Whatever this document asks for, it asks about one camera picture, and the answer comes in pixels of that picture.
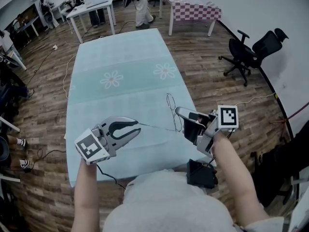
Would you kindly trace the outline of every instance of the cable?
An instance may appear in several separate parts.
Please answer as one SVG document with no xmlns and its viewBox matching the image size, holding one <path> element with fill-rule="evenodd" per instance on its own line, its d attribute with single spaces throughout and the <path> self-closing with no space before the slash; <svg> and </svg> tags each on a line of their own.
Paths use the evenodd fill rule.
<svg viewBox="0 0 309 232">
<path fill-rule="evenodd" d="M 29 80 L 29 82 L 26 84 L 26 86 L 28 86 L 28 84 L 31 82 L 31 80 L 32 80 L 32 78 L 35 76 L 35 74 L 38 72 L 38 70 L 41 68 L 41 66 L 43 65 L 43 63 L 44 63 L 44 61 L 47 59 L 47 57 L 49 56 L 49 55 L 51 55 L 51 53 L 53 52 L 54 50 L 52 50 L 45 58 L 44 58 L 44 60 L 42 61 L 42 63 L 40 64 L 40 66 L 38 67 L 38 69 L 37 70 L 35 70 L 33 73 L 33 76 L 30 78 L 30 80 Z"/>
<path fill-rule="evenodd" d="M 114 180 L 115 180 L 115 184 L 121 186 L 124 190 L 126 190 L 126 188 L 125 188 L 123 185 L 121 185 L 121 184 L 118 183 L 118 181 L 117 181 L 117 179 L 116 179 L 115 177 L 113 177 L 113 176 L 111 176 L 111 175 L 109 175 L 109 174 L 103 173 L 103 171 L 101 170 L 101 168 L 100 168 L 98 165 L 97 165 L 97 168 L 100 170 L 100 172 L 101 172 L 102 175 L 106 175 L 106 176 L 108 176 L 109 178 L 114 179 Z"/>
<path fill-rule="evenodd" d="M 71 59 L 68 61 L 68 63 L 67 63 L 67 68 L 66 68 L 66 75 L 64 76 L 64 78 L 63 78 L 63 90 L 64 90 L 64 92 L 66 92 L 66 97 L 67 97 L 67 99 L 68 99 L 68 94 L 67 94 L 67 91 L 64 89 L 64 80 L 66 79 L 66 77 L 67 77 L 67 75 L 68 75 L 68 66 L 69 66 L 69 63 L 70 63 L 70 61 L 74 58 L 74 57 L 76 57 L 76 55 L 74 55 L 73 57 L 71 57 Z"/>
<path fill-rule="evenodd" d="M 276 94 L 276 92 L 270 94 L 270 95 L 266 95 L 266 96 L 259 96 L 259 97 L 253 97 L 251 100 L 249 100 L 248 102 L 238 102 L 235 106 L 237 106 L 238 104 L 247 104 L 249 102 L 251 102 L 253 99 L 257 99 L 257 98 L 267 98 L 268 96 L 274 95 Z"/>
<path fill-rule="evenodd" d="M 119 33 L 122 31 L 122 29 L 124 28 L 125 24 L 127 24 L 127 23 L 129 23 L 129 22 L 136 22 L 136 21 L 127 21 L 126 23 L 124 23 L 124 24 L 122 25 L 122 27 L 121 27 Z"/>
</svg>

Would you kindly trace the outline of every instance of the checkered tablecloth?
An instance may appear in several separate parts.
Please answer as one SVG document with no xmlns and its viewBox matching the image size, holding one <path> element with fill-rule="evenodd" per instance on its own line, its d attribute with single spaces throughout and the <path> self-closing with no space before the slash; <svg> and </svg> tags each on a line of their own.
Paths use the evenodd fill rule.
<svg viewBox="0 0 309 232">
<path fill-rule="evenodd" d="M 176 21 L 221 19 L 221 9 L 210 1 L 207 2 L 207 5 L 190 4 L 185 0 L 167 1 L 172 5 Z"/>
</svg>

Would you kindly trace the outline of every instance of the flower pattern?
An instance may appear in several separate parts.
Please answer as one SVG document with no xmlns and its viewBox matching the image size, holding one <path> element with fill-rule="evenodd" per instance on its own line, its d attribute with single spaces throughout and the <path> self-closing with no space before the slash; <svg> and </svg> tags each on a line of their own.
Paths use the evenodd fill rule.
<svg viewBox="0 0 309 232">
<path fill-rule="evenodd" d="M 170 67 L 169 63 L 165 63 L 163 66 L 161 64 L 157 64 L 156 69 L 154 70 L 155 75 L 160 75 L 160 78 L 164 80 L 167 76 L 174 78 L 175 74 L 173 72 L 176 71 L 176 67 Z"/>
<path fill-rule="evenodd" d="M 113 71 L 112 74 L 107 72 L 104 74 L 104 77 L 100 83 L 105 84 L 106 89 L 110 88 L 111 85 L 118 87 L 120 85 L 118 81 L 124 78 L 123 75 L 118 75 L 118 71 Z"/>
</svg>

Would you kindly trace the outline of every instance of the shoe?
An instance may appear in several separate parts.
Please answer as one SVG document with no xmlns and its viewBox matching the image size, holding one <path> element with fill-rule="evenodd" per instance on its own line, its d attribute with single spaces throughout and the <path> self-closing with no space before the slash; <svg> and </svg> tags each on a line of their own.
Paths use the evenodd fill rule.
<svg viewBox="0 0 309 232">
<path fill-rule="evenodd" d="M 25 169 L 29 166 L 29 160 L 26 160 L 26 159 L 21 159 L 19 160 L 20 161 L 20 166 Z"/>
<path fill-rule="evenodd" d="M 22 145 L 22 147 L 25 147 L 27 143 L 26 140 L 24 138 L 21 138 L 20 140 L 21 140 L 20 145 Z"/>
<path fill-rule="evenodd" d="M 148 23 L 153 23 L 155 21 L 156 16 L 153 14 L 152 17 L 153 17 L 153 20 L 149 21 Z"/>
<path fill-rule="evenodd" d="M 141 29 L 141 30 L 148 29 L 148 28 L 150 28 L 149 24 L 144 24 L 144 23 L 136 27 L 136 29 Z"/>
<path fill-rule="evenodd" d="M 32 95 L 34 94 L 34 90 L 33 89 L 28 89 L 28 95 L 26 97 L 26 99 L 30 99 L 32 97 Z"/>
</svg>

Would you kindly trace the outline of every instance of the black office chair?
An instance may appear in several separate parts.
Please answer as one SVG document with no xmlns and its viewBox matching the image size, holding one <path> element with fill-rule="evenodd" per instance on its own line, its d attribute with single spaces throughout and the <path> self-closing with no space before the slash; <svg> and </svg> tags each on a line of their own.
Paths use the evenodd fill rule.
<svg viewBox="0 0 309 232">
<path fill-rule="evenodd" d="M 237 30 L 242 34 L 241 41 L 239 39 L 230 39 L 228 47 L 234 59 L 229 59 L 223 56 L 219 56 L 218 59 L 225 59 L 234 64 L 234 67 L 227 72 L 224 72 L 224 76 L 227 76 L 231 71 L 238 69 L 243 79 L 245 80 L 244 86 L 247 86 L 247 78 L 245 71 L 248 71 L 248 75 L 251 74 L 249 67 L 260 68 L 261 63 L 267 56 L 278 52 L 282 48 L 282 42 L 288 39 L 286 34 L 281 29 L 275 29 L 268 31 L 265 36 L 256 42 L 252 46 L 252 50 L 244 44 L 246 37 L 250 38 L 244 32 Z"/>
</svg>

